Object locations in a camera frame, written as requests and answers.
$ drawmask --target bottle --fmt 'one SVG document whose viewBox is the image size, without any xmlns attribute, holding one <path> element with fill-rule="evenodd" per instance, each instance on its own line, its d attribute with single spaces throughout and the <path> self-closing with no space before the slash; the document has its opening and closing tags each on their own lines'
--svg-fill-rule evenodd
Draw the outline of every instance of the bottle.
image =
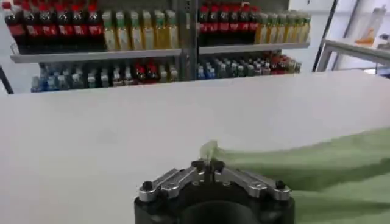
<svg viewBox="0 0 390 224">
<path fill-rule="evenodd" d="M 229 34 L 229 8 L 226 5 L 221 7 L 218 20 L 218 30 L 221 35 L 221 41 L 223 41 L 222 39 L 226 39 L 226 36 Z"/>
<path fill-rule="evenodd" d="M 249 33 L 248 33 L 248 42 L 255 43 L 256 31 L 258 29 L 258 8 L 253 6 L 250 8 L 249 13 Z"/>
<path fill-rule="evenodd" d="M 159 10 L 154 11 L 155 15 L 155 46 L 156 49 L 166 49 L 168 38 L 166 36 L 166 27 L 165 27 L 165 15 Z"/>
<path fill-rule="evenodd" d="M 169 48 L 179 48 L 179 37 L 176 24 L 176 12 L 167 11 L 168 17 L 168 33 L 169 33 Z"/>
<path fill-rule="evenodd" d="M 142 35 L 141 35 L 141 27 L 140 27 L 140 19 L 137 12 L 131 11 L 130 12 L 130 19 L 131 19 L 131 36 L 132 36 L 132 47 L 133 50 L 142 50 Z"/>
<path fill-rule="evenodd" d="M 207 45 L 208 35 L 208 8 L 202 6 L 199 10 L 199 45 Z"/>
<path fill-rule="evenodd" d="M 278 21 L 277 14 L 272 13 L 269 15 L 269 27 L 267 32 L 267 43 L 269 44 L 276 42 L 276 38 L 278 35 L 277 21 Z"/>
<path fill-rule="evenodd" d="M 89 31 L 87 26 L 87 13 L 79 4 L 72 5 L 72 22 L 74 29 L 74 42 L 77 44 L 76 51 L 89 51 Z"/>
<path fill-rule="evenodd" d="M 294 42 L 294 28 L 295 28 L 295 15 L 287 15 L 287 25 L 284 43 L 293 43 Z"/>
<path fill-rule="evenodd" d="M 257 44 L 265 44 L 267 43 L 267 33 L 268 33 L 268 14 L 260 13 L 260 22 L 257 27 L 255 39 L 257 40 Z"/>
<path fill-rule="evenodd" d="M 128 51 L 131 49 L 129 30 L 127 30 L 127 24 L 125 14 L 123 11 L 116 13 L 116 25 L 118 31 L 118 43 L 119 49 L 122 51 Z"/>
<path fill-rule="evenodd" d="M 151 14 L 148 11 L 142 12 L 143 17 L 143 47 L 145 50 L 151 50 L 154 48 L 154 30 L 152 27 Z"/>
<path fill-rule="evenodd" d="M 24 30 L 22 18 L 12 12 L 11 3 L 3 2 L 2 8 L 4 9 L 5 23 L 11 33 L 11 36 L 18 45 L 19 53 L 28 53 L 27 33 Z"/>
<path fill-rule="evenodd" d="M 104 31 L 102 13 L 97 9 L 96 4 L 88 6 L 88 31 L 90 32 L 90 46 L 92 51 L 103 51 Z"/>
<path fill-rule="evenodd" d="M 40 25 L 39 12 L 34 13 L 28 2 L 22 3 L 24 24 L 29 34 L 28 49 L 31 54 L 38 54 L 42 50 L 44 43 L 43 29 Z"/>
<path fill-rule="evenodd" d="M 59 51 L 57 20 L 52 11 L 48 9 L 48 5 L 41 3 L 39 5 L 40 21 L 42 23 L 43 35 L 49 52 Z"/>
<path fill-rule="evenodd" d="M 309 33 L 310 33 L 310 21 L 311 15 L 306 14 L 304 18 L 304 24 L 302 27 L 302 34 L 300 36 L 300 43 L 306 43 L 308 41 Z"/>
<path fill-rule="evenodd" d="M 286 33 L 286 14 L 278 15 L 276 43 L 284 43 Z"/>
<path fill-rule="evenodd" d="M 112 23 L 112 13 L 111 11 L 106 11 L 103 13 L 104 21 L 104 40 L 105 46 L 109 51 L 115 51 L 118 49 L 118 42 L 116 41 L 116 35 L 114 30 L 114 25 Z"/>
<path fill-rule="evenodd" d="M 248 43 L 249 36 L 249 6 L 244 5 L 239 14 L 239 31 L 241 33 L 241 42 Z"/>
<path fill-rule="evenodd" d="M 230 31 L 230 43 L 235 43 L 237 39 L 239 39 L 239 18 L 238 18 L 238 11 L 239 7 L 233 6 L 232 12 L 230 13 L 229 17 L 229 31 Z"/>
<path fill-rule="evenodd" d="M 71 14 L 65 10 L 63 4 L 56 4 L 55 8 L 57 9 L 57 22 L 58 28 L 60 29 L 58 40 L 62 43 L 62 51 L 74 51 L 77 43 L 74 41 Z"/>
</svg>

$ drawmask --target green towel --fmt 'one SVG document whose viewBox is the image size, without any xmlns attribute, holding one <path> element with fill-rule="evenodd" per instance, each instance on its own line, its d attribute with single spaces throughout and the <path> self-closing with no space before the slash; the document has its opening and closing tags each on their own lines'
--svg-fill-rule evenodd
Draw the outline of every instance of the green towel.
<svg viewBox="0 0 390 224">
<path fill-rule="evenodd" d="M 390 223 L 390 128 L 276 152 L 206 143 L 200 157 L 283 180 L 300 223 Z"/>
</svg>

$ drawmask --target table surface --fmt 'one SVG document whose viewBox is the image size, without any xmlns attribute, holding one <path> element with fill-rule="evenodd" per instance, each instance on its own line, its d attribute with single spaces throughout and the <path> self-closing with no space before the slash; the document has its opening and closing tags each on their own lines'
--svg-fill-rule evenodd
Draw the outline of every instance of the table surface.
<svg viewBox="0 0 390 224">
<path fill-rule="evenodd" d="M 390 81 L 321 72 L 0 97 L 0 223 L 133 223 L 199 147 L 278 150 L 390 125 Z"/>
</svg>

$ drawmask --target shelf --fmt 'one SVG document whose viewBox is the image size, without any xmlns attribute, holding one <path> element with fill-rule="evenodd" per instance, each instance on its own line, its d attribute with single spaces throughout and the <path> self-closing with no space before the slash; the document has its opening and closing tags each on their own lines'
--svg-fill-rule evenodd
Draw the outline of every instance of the shelf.
<svg viewBox="0 0 390 224">
<path fill-rule="evenodd" d="M 310 43 L 306 42 L 306 43 L 251 44 L 251 45 L 200 47 L 199 54 L 223 54 L 223 53 L 239 53 L 239 52 L 273 51 L 273 50 L 280 50 L 280 49 L 307 48 L 309 45 Z"/>
<path fill-rule="evenodd" d="M 172 57 L 179 56 L 181 49 L 159 49 L 145 51 L 107 51 L 107 52 L 78 52 L 63 54 L 30 54 L 11 55 L 15 63 L 39 63 L 61 61 L 90 61 L 107 59 L 148 58 L 148 57 Z"/>
</svg>

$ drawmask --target screw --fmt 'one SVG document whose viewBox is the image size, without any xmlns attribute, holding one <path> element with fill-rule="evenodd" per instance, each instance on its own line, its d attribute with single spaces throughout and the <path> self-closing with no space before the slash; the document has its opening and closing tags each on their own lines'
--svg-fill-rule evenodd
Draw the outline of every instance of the screw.
<svg viewBox="0 0 390 224">
<path fill-rule="evenodd" d="M 153 183 L 151 181 L 145 181 L 142 183 L 142 189 L 145 191 L 151 191 L 153 189 Z"/>
<path fill-rule="evenodd" d="M 283 181 L 278 180 L 278 181 L 276 181 L 275 186 L 276 186 L 276 189 L 282 190 L 286 187 L 286 184 Z"/>
</svg>

